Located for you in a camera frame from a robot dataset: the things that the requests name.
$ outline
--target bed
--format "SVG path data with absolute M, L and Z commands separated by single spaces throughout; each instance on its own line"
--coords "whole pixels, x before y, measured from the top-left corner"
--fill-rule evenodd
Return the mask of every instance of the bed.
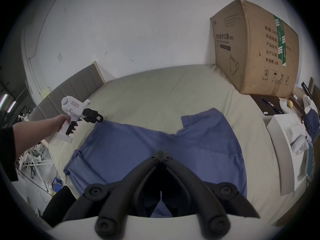
M 216 65 L 162 68 L 106 83 L 95 65 L 81 70 L 51 92 L 45 107 L 49 104 L 62 113 L 59 99 L 64 95 L 73 96 L 73 93 L 81 101 L 89 98 L 90 108 L 97 110 L 105 120 L 168 134 L 175 134 L 182 128 L 181 116 L 216 108 L 226 117 L 240 143 L 247 174 L 247 199 L 263 221 L 270 225 L 275 223 L 304 193 L 306 182 L 294 193 L 281 196 L 278 160 L 265 116 L 251 96 L 240 94 Z M 75 78 L 82 84 L 75 86 Z M 66 91 L 67 85 L 72 86 L 71 93 Z M 44 113 L 44 101 L 38 111 L 30 115 L 31 121 L 54 116 L 52 112 Z M 92 123 L 79 122 L 72 143 L 55 136 L 48 138 L 54 164 L 76 198 L 79 194 L 63 168 L 93 128 Z

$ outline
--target white nightstand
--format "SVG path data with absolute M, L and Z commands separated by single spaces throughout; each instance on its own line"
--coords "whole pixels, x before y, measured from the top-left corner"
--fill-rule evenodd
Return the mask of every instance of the white nightstand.
M 306 178 L 305 166 L 308 150 L 297 155 L 292 153 L 286 134 L 286 129 L 300 124 L 296 114 L 276 114 L 267 126 L 278 157 L 282 196 L 294 192 Z

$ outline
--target mattress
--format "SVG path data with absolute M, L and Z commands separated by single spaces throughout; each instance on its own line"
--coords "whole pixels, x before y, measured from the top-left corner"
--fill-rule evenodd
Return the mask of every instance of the mattress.
M 236 135 L 247 174 L 247 199 L 261 219 L 273 224 L 302 196 L 303 182 L 294 193 L 281 196 L 277 156 L 264 122 L 265 116 L 250 95 L 240 94 L 216 65 L 162 68 L 106 82 L 89 99 L 90 108 L 106 120 L 175 134 L 181 117 L 216 108 Z M 66 185 L 79 197 L 63 173 L 94 124 L 78 122 L 72 143 L 52 138 L 49 151 Z

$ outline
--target upholstered headboard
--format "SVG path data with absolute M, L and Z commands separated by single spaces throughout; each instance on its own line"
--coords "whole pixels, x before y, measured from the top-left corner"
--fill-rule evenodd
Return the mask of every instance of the upholstered headboard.
M 105 83 L 96 62 L 82 69 L 43 99 L 29 116 L 29 121 L 39 121 L 46 118 L 54 118 L 63 114 L 61 100 L 69 95 L 84 102 L 91 94 Z M 45 140 L 49 142 L 53 135 Z

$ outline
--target person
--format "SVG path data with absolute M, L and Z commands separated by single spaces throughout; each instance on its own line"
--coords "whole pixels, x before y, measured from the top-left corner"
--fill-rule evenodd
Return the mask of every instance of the person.
M 61 114 L 41 121 L 18 122 L 0 130 L 0 162 L 10 181 L 18 181 L 16 161 L 24 151 L 58 132 L 65 120 L 70 123 L 70 116 Z M 70 189 L 64 186 L 50 200 L 41 218 L 52 227 L 57 225 L 75 200 Z

